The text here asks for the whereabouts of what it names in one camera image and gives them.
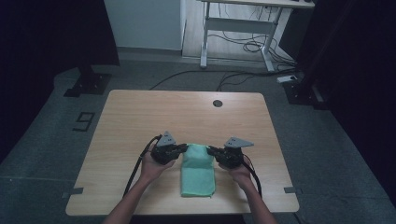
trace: gray floor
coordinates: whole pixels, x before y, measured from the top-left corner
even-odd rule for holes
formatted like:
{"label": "gray floor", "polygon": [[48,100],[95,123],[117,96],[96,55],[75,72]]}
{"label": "gray floor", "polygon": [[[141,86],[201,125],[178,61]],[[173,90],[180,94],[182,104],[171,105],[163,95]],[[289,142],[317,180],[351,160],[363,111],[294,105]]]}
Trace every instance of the gray floor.
{"label": "gray floor", "polygon": [[[177,72],[199,71],[198,63],[154,62],[148,55],[121,55],[120,67],[96,66],[113,75],[104,95],[65,98],[78,78],[77,70],[55,78],[55,90],[21,141],[0,165],[0,223],[99,223],[104,217],[69,217],[65,192],[73,188],[106,97],[111,90],[147,90]],[[136,58],[150,59],[146,62]],[[208,70],[260,68],[210,65]],[[175,77],[156,90],[214,91],[224,73],[193,73]],[[396,210],[358,150],[330,111],[290,105],[276,78],[255,77],[224,91],[264,95],[294,187],[300,188],[301,223],[396,223]],[[80,112],[94,112],[91,128],[73,132]],[[276,214],[279,223],[299,223],[293,214]],[[249,215],[246,223],[252,223]]]}

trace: desk leg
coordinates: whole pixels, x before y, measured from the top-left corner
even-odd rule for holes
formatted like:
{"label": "desk leg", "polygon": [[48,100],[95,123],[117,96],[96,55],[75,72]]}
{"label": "desk leg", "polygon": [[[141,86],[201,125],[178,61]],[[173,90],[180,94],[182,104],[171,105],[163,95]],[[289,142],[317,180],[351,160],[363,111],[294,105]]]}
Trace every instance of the desk leg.
{"label": "desk leg", "polygon": [[272,42],[272,40],[274,38],[274,34],[275,34],[275,31],[276,31],[277,24],[279,22],[280,14],[282,14],[282,9],[283,9],[283,7],[280,7],[279,10],[276,13],[276,18],[273,21],[273,25],[271,27],[270,34],[269,34],[267,40],[265,41],[264,48],[262,49],[262,57],[264,58],[265,65],[267,65],[267,70],[269,72],[274,72],[275,71],[275,69],[274,69],[274,67],[272,65],[272,61],[271,61],[272,57],[271,57],[271,55],[269,53],[269,49],[271,47],[271,42]]}
{"label": "desk leg", "polygon": [[205,26],[204,26],[204,42],[202,43],[202,49],[201,49],[201,68],[206,68],[207,30],[208,30],[208,22],[209,22],[209,10],[210,10],[210,3],[207,3],[206,15],[205,15]]}

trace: forearm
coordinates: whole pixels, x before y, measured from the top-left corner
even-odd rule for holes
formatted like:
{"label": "forearm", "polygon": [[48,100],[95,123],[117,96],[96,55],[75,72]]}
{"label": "forearm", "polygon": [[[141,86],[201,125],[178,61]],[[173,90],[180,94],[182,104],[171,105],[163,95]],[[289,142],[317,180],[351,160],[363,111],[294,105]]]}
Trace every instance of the forearm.
{"label": "forearm", "polygon": [[122,198],[117,206],[107,216],[104,224],[121,224],[129,223],[134,210],[136,209],[143,192],[149,185],[149,181],[145,179],[138,179],[134,186],[128,191],[128,193]]}
{"label": "forearm", "polygon": [[277,223],[251,181],[243,187],[243,191],[247,195],[247,202],[255,224]]}

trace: human hand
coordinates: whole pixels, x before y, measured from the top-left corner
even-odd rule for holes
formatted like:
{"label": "human hand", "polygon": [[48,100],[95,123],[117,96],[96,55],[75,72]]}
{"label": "human hand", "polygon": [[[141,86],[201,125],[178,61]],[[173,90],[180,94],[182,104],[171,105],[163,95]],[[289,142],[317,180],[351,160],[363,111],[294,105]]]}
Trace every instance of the human hand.
{"label": "human hand", "polygon": [[[250,161],[246,157],[244,157],[244,161],[250,165]],[[228,174],[233,177],[233,181],[238,184],[239,188],[245,190],[248,186],[253,185],[250,178],[250,171],[244,165],[241,164],[236,168],[229,169],[219,163],[219,167],[228,171]]]}
{"label": "human hand", "polygon": [[150,152],[154,148],[154,145],[151,145],[148,149],[148,153],[143,157],[142,161],[142,170],[140,172],[139,179],[143,179],[151,183],[153,180],[157,179],[164,170],[173,166],[175,161],[169,161],[165,165],[161,165],[152,159]]}

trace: tabletop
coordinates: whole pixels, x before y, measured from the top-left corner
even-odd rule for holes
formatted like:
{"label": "tabletop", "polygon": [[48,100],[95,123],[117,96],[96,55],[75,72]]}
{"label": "tabletop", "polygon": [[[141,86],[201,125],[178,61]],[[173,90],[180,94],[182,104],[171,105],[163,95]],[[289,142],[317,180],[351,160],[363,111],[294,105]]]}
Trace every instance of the tabletop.
{"label": "tabletop", "polygon": [[309,3],[305,0],[200,0],[209,3],[225,3],[225,4],[239,4],[239,5],[254,5],[267,7],[291,7],[291,8],[314,8],[315,4],[311,1]]}
{"label": "tabletop", "polygon": [[[213,102],[222,101],[222,106]],[[272,212],[296,212],[299,204],[276,133],[259,93],[203,91],[112,91],[106,100],[66,213],[107,215],[122,193],[149,140],[169,131],[181,143],[223,147],[235,136],[254,143],[244,147],[262,183]],[[180,196],[182,155],[152,183],[135,210],[139,215],[249,213],[244,192],[215,162],[216,191],[208,198]],[[139,177],[137,172],[134,182]]]}

